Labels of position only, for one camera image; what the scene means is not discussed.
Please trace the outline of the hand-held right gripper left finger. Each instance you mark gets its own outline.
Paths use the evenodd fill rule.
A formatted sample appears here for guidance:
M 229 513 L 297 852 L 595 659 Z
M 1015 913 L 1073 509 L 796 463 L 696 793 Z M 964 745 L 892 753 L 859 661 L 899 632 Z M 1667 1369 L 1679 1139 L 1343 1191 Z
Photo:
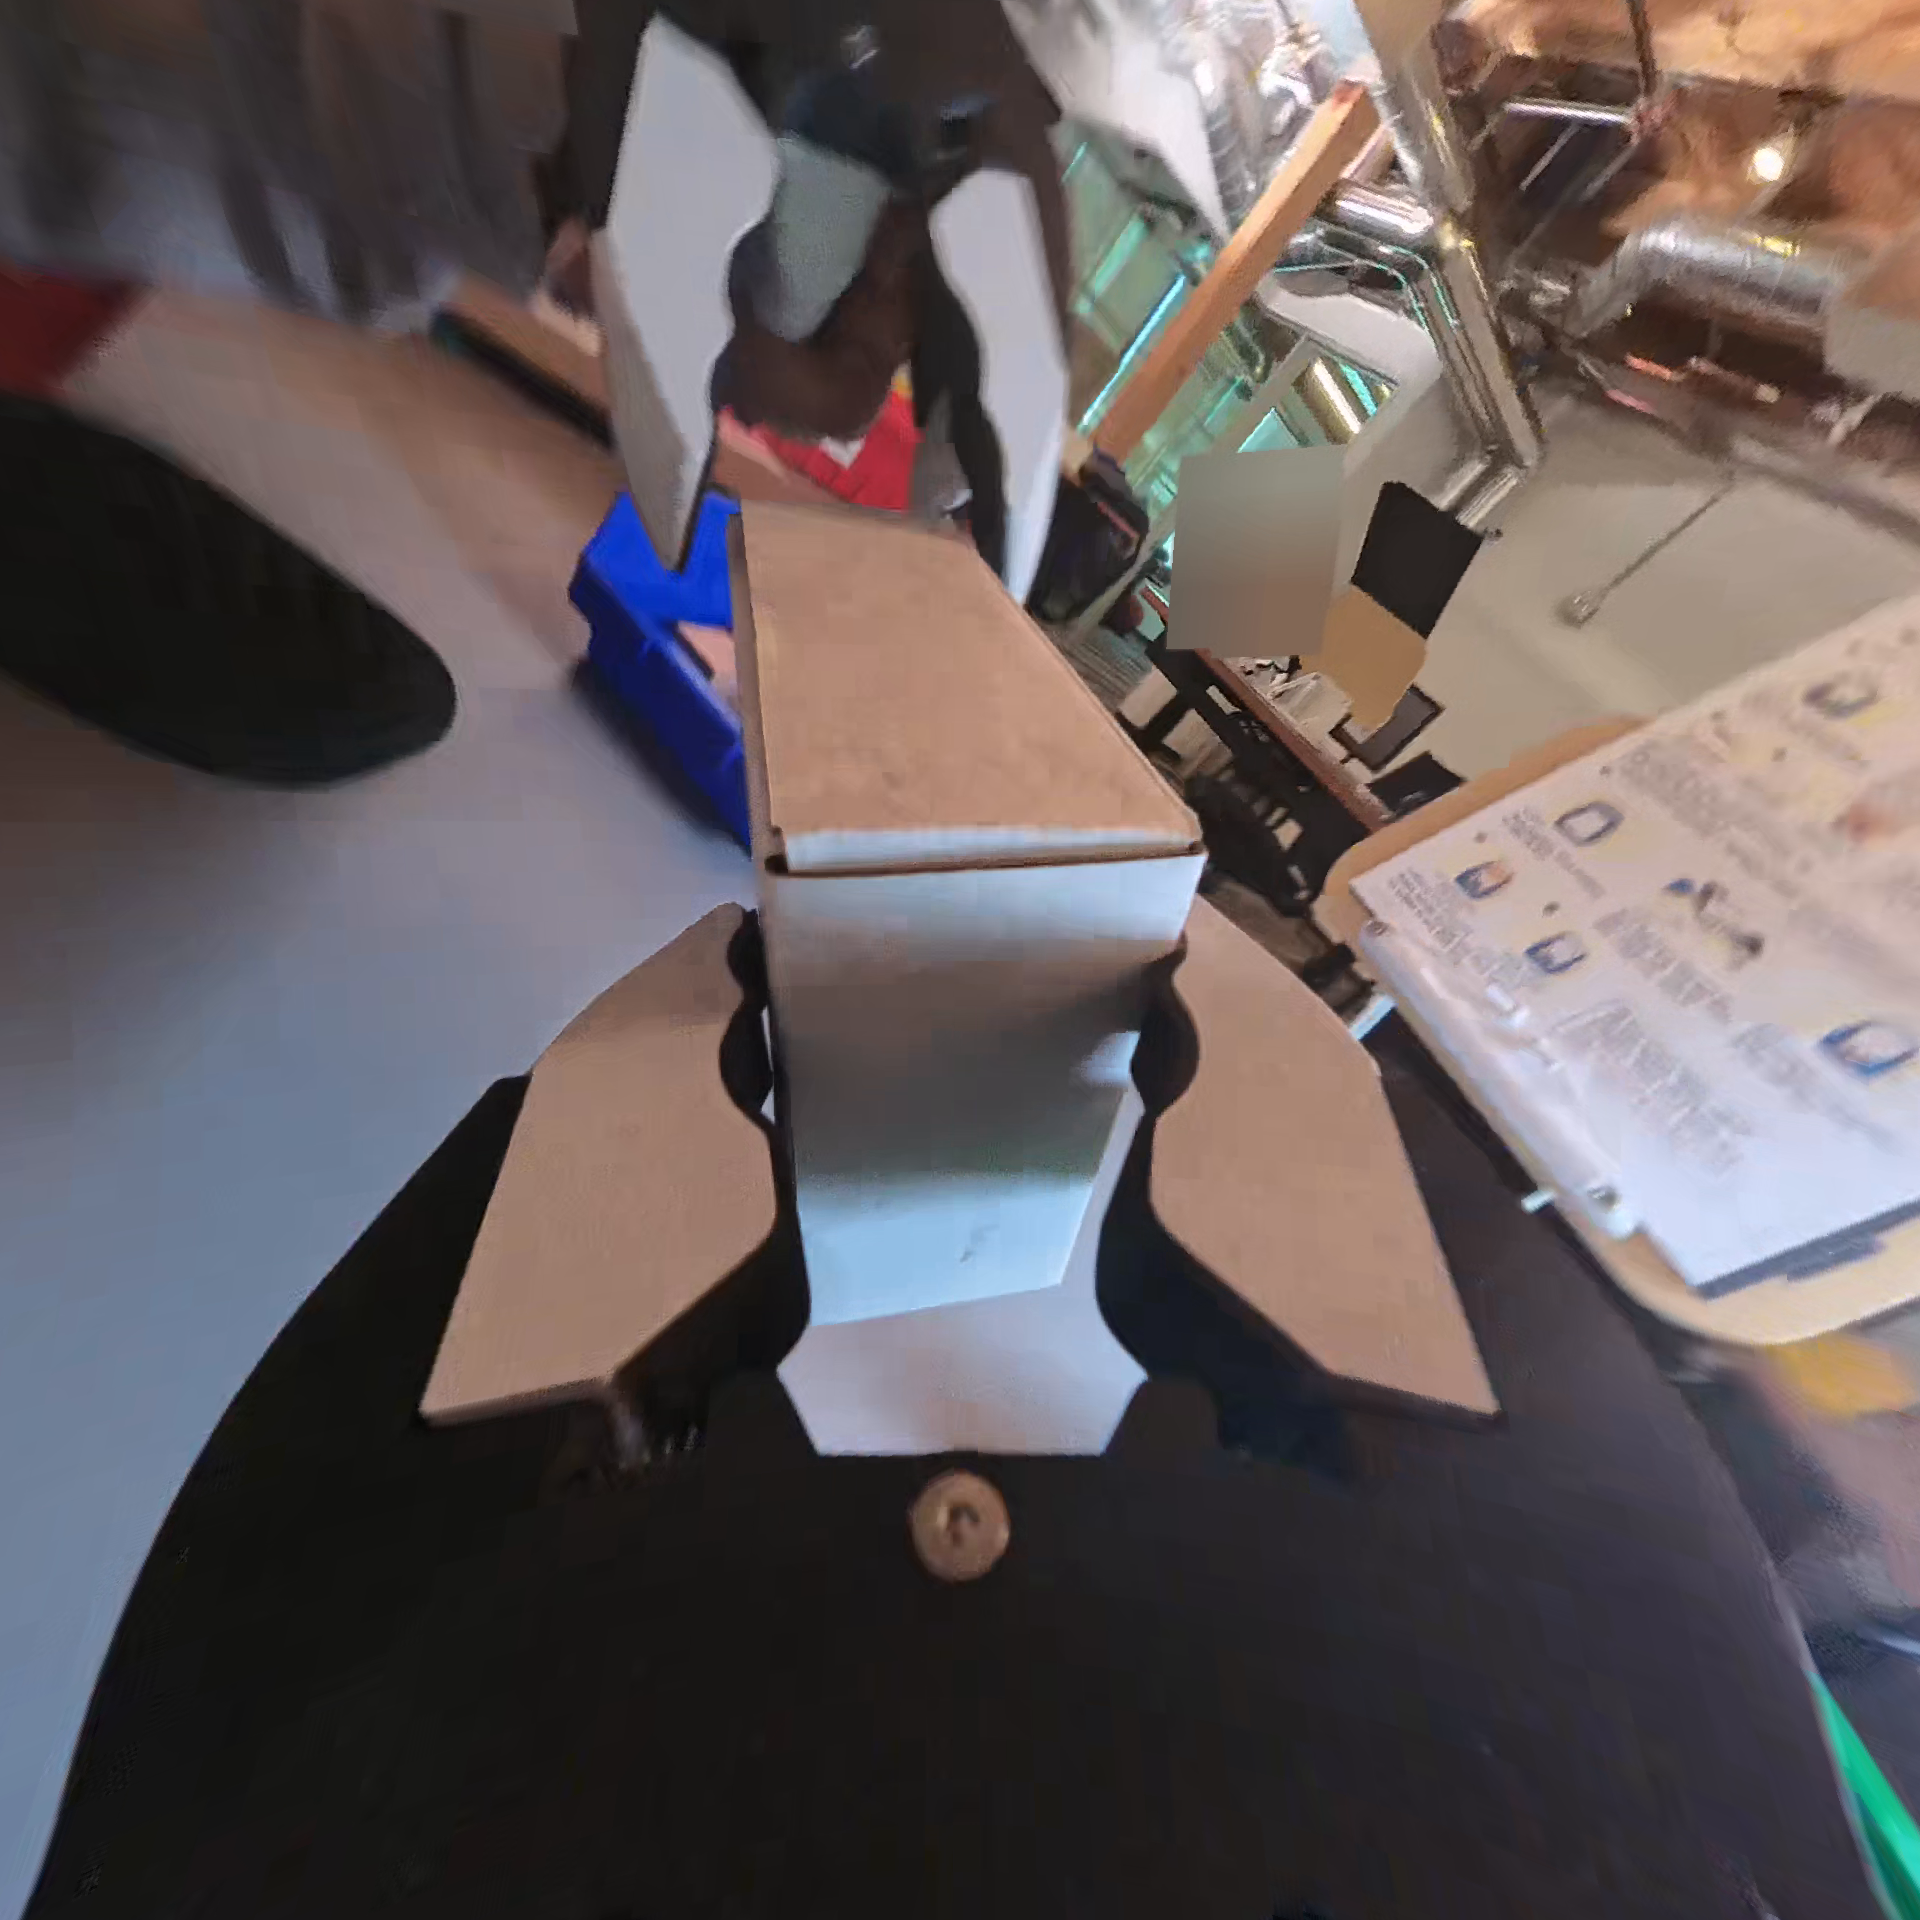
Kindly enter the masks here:
M 723 1052 L 751 997 L 723 902 L 548 1041 L 419 1401 L 433 1425 L 608 1401 L 778 1223 L 761 1126 Z

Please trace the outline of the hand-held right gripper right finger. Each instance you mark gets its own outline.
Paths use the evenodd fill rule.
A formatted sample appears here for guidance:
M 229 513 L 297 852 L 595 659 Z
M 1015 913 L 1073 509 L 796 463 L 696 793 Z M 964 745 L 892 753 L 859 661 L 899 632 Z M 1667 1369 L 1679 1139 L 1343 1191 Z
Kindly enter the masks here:
M 1289 1361 L 1337 1406 L 1500 1423 L 1489 1361 L 1386 1080 L 1349 1027 L 1226 919 L 1191 904 L 1154 967 L 1135 1055 L 1138 1249 L 1171 1257 L 1231 1361 Z

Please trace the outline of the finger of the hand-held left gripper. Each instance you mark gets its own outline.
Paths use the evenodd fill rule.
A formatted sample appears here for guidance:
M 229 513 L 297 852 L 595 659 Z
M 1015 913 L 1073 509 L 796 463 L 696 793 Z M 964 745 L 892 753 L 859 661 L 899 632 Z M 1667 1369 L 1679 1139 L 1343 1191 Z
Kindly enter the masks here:
M 653 15 L 637 40 L 589 264 L 616 449 L 641 526 L 671 567 L 688 553 L 714 460 L 714 366 L 735 335 L 732 259 L 775 185 L 775 139 L 730 61 Z
M 975 398 L 997 453 L 997 572 L 1023 604 L 1045 557 L 1068 429 L 1066 339 L 1031 180 L 976 168 L 929 230 L 976 352 Z

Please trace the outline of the white cardboard box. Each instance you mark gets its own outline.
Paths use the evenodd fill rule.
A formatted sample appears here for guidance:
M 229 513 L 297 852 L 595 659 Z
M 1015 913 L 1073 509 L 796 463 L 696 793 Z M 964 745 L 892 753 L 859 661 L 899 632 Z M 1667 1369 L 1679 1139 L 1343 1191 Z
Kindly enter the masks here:
M 1189 807 L 959 536 L 753 503 L 737 683 L 825 1453 L 1095 1453 L 1143 1367 L 1095 1301 Z

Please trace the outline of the green plastic bin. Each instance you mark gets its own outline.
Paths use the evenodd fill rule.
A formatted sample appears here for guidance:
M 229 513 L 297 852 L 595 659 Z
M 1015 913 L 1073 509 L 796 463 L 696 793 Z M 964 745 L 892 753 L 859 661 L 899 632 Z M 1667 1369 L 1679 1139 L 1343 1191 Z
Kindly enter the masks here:
M 1881 1764 L 1873 1758 L 1837 1699 L 1817 1673 L 1812 1696 L 1863 1846 L 1868 1877 L 1887 1918 L 1919 1918 L 1919 1825 Z

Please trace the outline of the person's left forearm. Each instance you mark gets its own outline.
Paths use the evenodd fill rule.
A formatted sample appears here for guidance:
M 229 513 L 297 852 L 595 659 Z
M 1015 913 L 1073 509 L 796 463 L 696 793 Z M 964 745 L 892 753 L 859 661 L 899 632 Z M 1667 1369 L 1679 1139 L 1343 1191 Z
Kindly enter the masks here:
M 4 3 L 4 268 L 415 329 L 545 273 L 575 4 Z

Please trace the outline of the wooden beam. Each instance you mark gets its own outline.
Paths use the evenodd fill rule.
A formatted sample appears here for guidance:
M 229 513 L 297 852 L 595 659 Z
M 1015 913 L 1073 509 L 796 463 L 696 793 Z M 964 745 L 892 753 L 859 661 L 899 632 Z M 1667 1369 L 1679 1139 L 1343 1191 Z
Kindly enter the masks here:
M 1381 133 L 1370 87 L 1337 81 L 1295 139 L 1252 209 L 1223 241 L 1207 273 L 1148 332 L 1145 348 L 1121 367 L 1093 445 L 1124 463 L 1201 367 L 1221 332 L 1252 300 L 1259 281 L 1337 190 L 1355 157 Z

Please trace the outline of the blue plastic bin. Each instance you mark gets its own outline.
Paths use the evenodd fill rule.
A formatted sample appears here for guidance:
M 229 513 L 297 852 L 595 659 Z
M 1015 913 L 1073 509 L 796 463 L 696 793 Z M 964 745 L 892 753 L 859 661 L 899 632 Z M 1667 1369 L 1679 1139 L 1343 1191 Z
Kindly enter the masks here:
M 668 768 L 744 845 L 753 845 L 747 771 L 732 664 L 711 664 L 696 630 L 732 640 L 730 536 L 739 503 L 704 491 L 681 567 L 668 567 L 629 496 L 592 532 L 567 597 L 588 629 L 586 664 Z

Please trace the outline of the printed instruction sheet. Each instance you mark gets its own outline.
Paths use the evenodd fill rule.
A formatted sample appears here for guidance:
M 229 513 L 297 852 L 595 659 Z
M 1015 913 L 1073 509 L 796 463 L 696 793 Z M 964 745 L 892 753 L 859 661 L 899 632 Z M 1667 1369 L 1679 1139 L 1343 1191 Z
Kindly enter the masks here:
M 1547 1193 L 1722 1295 L 1919 1211 L 1919 613 L 1874 607 L 1351 879 Z

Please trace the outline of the black tan cardboard sheet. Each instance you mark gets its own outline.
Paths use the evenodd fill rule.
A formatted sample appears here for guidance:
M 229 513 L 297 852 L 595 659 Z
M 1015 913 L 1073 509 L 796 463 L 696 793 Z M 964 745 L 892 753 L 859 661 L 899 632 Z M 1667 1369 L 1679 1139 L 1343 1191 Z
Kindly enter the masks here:
M 1349 719 L 1378 732 L 1424 670 L 1428 640 L 1487 547 L 1487 532 L 1386 479 L 1349 582 L 1335 593 L 1309 672 L 1344 694 Z

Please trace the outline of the silver metal duct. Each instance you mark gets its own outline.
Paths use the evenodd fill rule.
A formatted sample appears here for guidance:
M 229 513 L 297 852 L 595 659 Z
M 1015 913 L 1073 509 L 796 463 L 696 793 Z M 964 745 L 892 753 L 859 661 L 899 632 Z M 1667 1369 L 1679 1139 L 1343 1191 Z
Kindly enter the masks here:
M 1915 4 L 1337 4 L 1402 187 L 1320 230 L 1408 260 L 1492 521 L 1533 392 L 1915 544 Z

